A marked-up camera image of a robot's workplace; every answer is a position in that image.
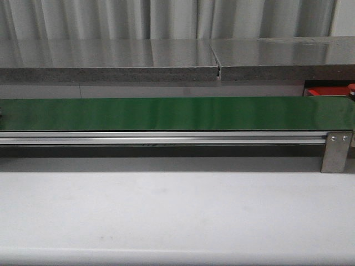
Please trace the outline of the green conveyor belt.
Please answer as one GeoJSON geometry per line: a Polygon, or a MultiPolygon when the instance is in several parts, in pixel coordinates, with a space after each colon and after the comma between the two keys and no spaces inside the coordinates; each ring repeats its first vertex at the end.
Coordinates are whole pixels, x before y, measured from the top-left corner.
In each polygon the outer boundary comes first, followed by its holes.
{"type": "Polygon", "coordinates": [[[1,112],[3,131],[354,129],[341,96],[8,99],[1,112]]]}

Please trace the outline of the red plastic bin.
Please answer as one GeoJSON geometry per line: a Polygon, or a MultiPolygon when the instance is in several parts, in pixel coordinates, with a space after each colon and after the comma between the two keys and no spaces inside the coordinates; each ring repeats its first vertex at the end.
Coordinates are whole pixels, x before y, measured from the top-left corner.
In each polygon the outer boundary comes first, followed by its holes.
{"type": "Polygon", "coordinates": [[[303,96],[347,96],[349,93],[346,86],[318,86],[305,88],[303,96]]]}

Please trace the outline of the left steel counter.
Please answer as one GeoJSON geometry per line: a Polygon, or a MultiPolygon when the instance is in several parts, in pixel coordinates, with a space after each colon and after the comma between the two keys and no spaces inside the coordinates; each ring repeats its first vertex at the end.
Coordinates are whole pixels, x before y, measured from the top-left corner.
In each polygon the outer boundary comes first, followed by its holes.
{"type": "Polygon", "coordinates": [[[3,83],[215,81],[219,66],[207,41],[3,40],[3,83]]]}

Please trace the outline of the steel counter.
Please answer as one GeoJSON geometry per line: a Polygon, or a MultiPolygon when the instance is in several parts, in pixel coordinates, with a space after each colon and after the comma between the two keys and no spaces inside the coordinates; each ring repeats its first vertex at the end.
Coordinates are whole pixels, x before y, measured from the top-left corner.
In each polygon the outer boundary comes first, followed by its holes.
{"type": "Polygon", "coordinates": [[[353,80],[354,37],[214,39],[222,81],[353,80]]]}
{"type": "Polygon", "coordinates": [[[215,81],[219,66],[207,41],[3,40],[3,83],[215,81]]]}

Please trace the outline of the right steel counter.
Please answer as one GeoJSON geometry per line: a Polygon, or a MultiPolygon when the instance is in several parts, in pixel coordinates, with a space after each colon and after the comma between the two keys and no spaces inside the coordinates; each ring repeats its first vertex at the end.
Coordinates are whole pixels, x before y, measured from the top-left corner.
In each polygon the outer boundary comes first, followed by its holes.
{"type": "Polygon", "coordinates": [[[353,80],[354,37],[214,39],[222,81],[353,80]]]}

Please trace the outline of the grey pleated curtain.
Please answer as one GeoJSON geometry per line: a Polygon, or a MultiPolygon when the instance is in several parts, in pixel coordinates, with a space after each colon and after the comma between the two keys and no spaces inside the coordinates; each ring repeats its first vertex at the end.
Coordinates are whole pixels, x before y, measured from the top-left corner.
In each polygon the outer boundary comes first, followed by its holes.
{"type": "Polygon", "coordinates": [[[330,34],[335,1],[2,1],[1,39],[219,39],[330,34]]]}

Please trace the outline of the steel conveyor support bracket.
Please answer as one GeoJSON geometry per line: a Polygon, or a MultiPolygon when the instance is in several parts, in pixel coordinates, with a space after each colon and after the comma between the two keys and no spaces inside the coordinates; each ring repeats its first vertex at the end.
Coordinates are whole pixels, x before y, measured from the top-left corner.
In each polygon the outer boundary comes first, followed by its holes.
{"type": "Polygon", "coordinates": [[[321,167],[322,173],[342,173],[344,171],[351,141],[351,131],[334,131],[327,134],[321,167]]]}

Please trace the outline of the aluminium conveyor side rail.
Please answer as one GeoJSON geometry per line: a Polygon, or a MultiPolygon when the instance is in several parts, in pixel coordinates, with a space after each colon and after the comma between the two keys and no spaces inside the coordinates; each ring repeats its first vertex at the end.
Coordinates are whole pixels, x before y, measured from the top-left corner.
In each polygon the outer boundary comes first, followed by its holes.
{"type": "Polygon", "coordinates": [[[327,131],[9,131],[2,145],[323,144],[327,131]]]}

